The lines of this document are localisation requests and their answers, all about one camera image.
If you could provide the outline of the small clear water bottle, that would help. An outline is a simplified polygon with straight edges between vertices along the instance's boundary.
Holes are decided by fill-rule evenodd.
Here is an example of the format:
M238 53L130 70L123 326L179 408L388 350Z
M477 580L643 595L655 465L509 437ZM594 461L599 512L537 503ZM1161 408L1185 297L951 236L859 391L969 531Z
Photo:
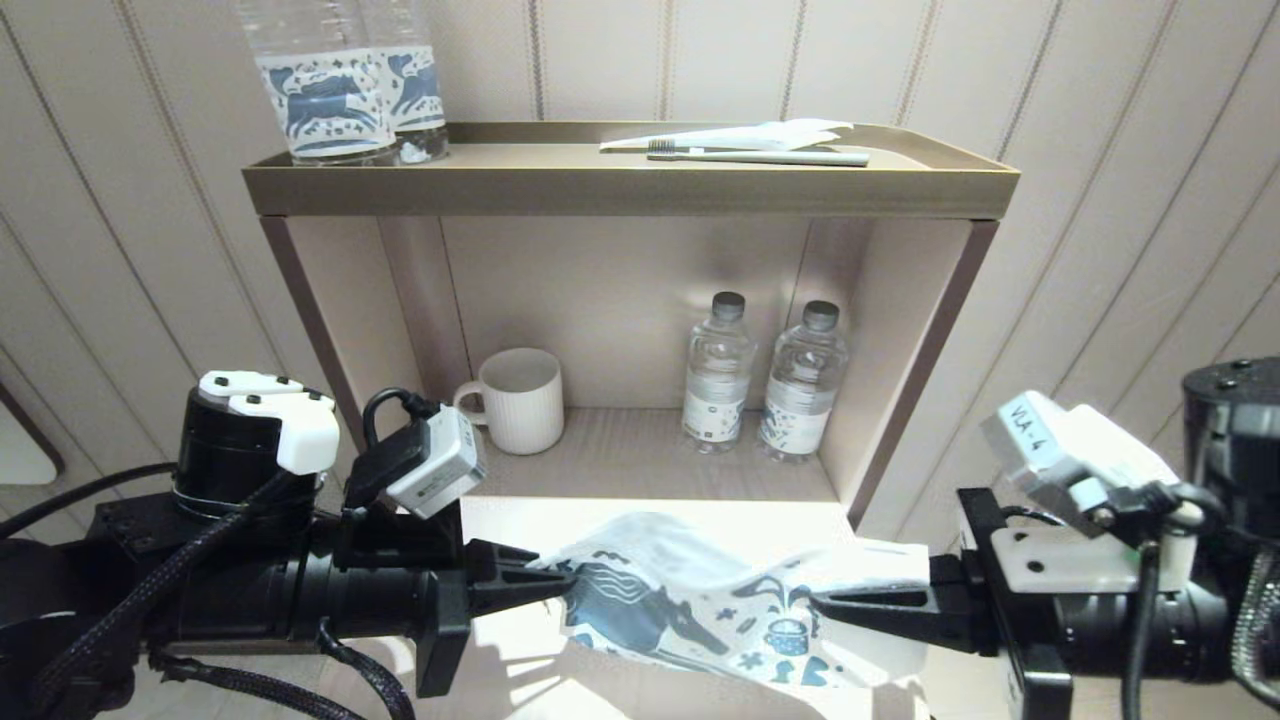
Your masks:
M810 301L774 342L758 443L776 462L805 462L820 447L850 359L838 319L835 304Z
M742 295L721 291L690 333L682 428L699 454L727 454L739 442L758 348L745 310Z

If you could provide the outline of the white horse-print zip pouch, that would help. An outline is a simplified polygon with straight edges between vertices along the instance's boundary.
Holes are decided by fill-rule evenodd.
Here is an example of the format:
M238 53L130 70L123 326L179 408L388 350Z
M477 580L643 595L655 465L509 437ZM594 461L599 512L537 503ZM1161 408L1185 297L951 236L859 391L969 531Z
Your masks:
M823 618L817 596L928 582L919 544L855 539L769 562L731 553L695 525L630 512L531 561L573 577L562 632L603 652L772 689L861 689L918 674L927 648Z

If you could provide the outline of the beige open shelf cabinet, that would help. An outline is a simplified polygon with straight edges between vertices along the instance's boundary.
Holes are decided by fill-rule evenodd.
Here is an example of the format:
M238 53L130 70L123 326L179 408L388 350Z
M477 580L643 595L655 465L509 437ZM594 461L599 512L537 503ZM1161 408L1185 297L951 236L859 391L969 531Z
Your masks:
M506 348L559 359L562 442L494 455L490 495L836 502L858 524L993 242L996 222L902 218L265 217L339 415L364 445L365 401L389 386L447 400ZM818 457L685 445L689 332L722 290L771 347L806 304L840 307L852 361Z

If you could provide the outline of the white paper wrapper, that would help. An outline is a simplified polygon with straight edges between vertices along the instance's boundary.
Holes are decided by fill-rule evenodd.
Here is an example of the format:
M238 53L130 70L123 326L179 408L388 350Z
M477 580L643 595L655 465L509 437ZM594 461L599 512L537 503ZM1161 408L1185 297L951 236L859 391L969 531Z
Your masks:
M790 151L840 138L840 132L855 129L851 122L800 118L773 120L758 126L666 131L648 136L621 138L599 143L600 152L646 151L655 142L669 143L676 150L704 149L726 151Z

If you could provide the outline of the brass coloured tray shelf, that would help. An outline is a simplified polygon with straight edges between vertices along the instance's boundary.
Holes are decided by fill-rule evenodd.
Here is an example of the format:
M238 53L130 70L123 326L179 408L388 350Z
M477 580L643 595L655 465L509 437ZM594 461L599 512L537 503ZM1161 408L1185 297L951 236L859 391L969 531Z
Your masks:
M440 161L301 167L285 154L242 172L262 217L893 217L998 220L1020 172L914 131L841 129L864 168L650 160L607 140L684 123L463 122Z

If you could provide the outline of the white dark-framed wall panel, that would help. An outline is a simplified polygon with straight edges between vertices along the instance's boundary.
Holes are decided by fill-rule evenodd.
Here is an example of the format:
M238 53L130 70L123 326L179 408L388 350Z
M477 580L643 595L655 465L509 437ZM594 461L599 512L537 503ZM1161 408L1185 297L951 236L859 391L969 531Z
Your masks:
M0 486L50 486L65 468L52 442L0 383Z

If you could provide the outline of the grey-green toothbrush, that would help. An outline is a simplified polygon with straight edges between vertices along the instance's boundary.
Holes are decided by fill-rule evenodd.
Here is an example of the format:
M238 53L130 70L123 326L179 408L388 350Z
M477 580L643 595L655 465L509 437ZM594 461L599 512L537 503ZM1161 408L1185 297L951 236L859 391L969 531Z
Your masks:
M865 168L870 165L867 152L836 151L759 151L759 150L716 150L681 149L671 138L658 138L649 142L646 159L654 161L714 161L764 164L782 167L849 167Z

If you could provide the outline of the white ribbed ceramic mug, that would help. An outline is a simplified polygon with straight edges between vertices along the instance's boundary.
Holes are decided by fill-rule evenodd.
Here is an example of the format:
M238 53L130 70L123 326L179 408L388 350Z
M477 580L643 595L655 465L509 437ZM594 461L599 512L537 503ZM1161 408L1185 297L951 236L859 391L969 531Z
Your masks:
M498 352L483 363L475 380L454 391L453 406L474 425L488 428L503 454L545 452L564 430L561 363L540 348Z

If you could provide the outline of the large bottle horse print label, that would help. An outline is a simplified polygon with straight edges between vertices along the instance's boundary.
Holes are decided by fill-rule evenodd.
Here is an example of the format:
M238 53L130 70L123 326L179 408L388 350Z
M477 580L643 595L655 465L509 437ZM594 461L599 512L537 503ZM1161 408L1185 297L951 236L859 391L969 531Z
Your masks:
M358 0L233 0L293 161L371 164L396 136Z
M439 70L428 0L358 0L380 73L385 114L396 136L396 164L410 167L447 156Z

